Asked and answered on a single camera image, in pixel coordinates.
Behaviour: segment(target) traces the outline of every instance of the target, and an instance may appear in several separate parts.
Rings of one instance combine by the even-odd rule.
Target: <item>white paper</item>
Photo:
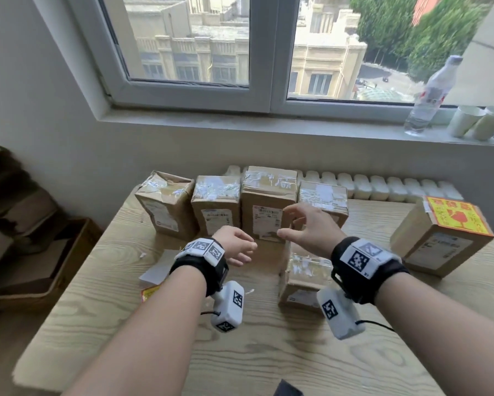
[[[174,258],[178,253],[179,250],[164,250],[159,261],[139,277],[139,279],[144,282],[141,283],[141,286],[148,288],[163,282],[168,276],[170,268],[174,263]]]
[[[436,232],[413,252],[406,259],[406,262],[416,266],[438,269],[471,244],[472,240]]]
[[[319,307],[317,302],[317,293],[315,290],[299,289],[295,293],[289,295],[287,301],[305,304],[306,306]]]
[[[179,232],[179,227],[176,220],[168,212],[168,208],[160,202],[151,202],[144,200],[143,204],[154,216],[154,221],[157,226]]]
[[[282,226],[282,210],[279,208],[252,206],[252,231],[260,239],[271,240]]]
[[[201,210],[207,226],[207,233],[213,235],[225,225],[232,225],[232,211],[228,208],[217,208],[214,210]]]

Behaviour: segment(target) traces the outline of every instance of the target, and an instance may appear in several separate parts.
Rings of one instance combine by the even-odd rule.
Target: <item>red and yellow sticker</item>
[[[156,285],[156,286],[150,286],[149,288],[141,290],[141,302],[144,303],[146,300],[150,298],[151,295],[153,295],[159,287],[162,285]]]
[[[426,199],[439,226],[492,235],[471,203],[442,199],[440,197],[427,197]]]

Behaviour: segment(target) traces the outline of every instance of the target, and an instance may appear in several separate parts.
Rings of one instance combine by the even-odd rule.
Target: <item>paper cup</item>
[[[459,106],[448,125],[447,131],[452,137],[462,137],[484,115],[485,111],[481,108]]]
[[[477,140],[488,140],[494,134],[494,107],[486,107],[485,115],[472,128],[472,137]]]

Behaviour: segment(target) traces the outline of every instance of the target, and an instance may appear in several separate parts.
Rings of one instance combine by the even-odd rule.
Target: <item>open cardboard box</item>
[[[70,219],[45,252],[5,262],[0,309],[39,312],[51,309],[101,236],[87,218]]]

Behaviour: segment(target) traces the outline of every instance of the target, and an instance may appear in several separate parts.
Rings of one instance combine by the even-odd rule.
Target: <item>wooden table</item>
[[[349,200],[344,230],[388,246],[411,208]],[[139,305],[138,277],[164,249],[183,245],[156,235],[130,195],[18,361],[15,383],[54,391],[68,387]],[[340,341],[317,314],[279,308],[282,247],[264,241],[259,246],[250,265],[232,267],[229,275],[246,292],[254,289],[245,298],[242,326],[220,334],[208,316],[200,318],[184,394],[268,396],[281,379],[307,396],[441,394],[395,333],[369,325],[365,333]],[[494,241],[432,285],[494,320]],[[358,308],[363,319],[385,322],[374,306]]]

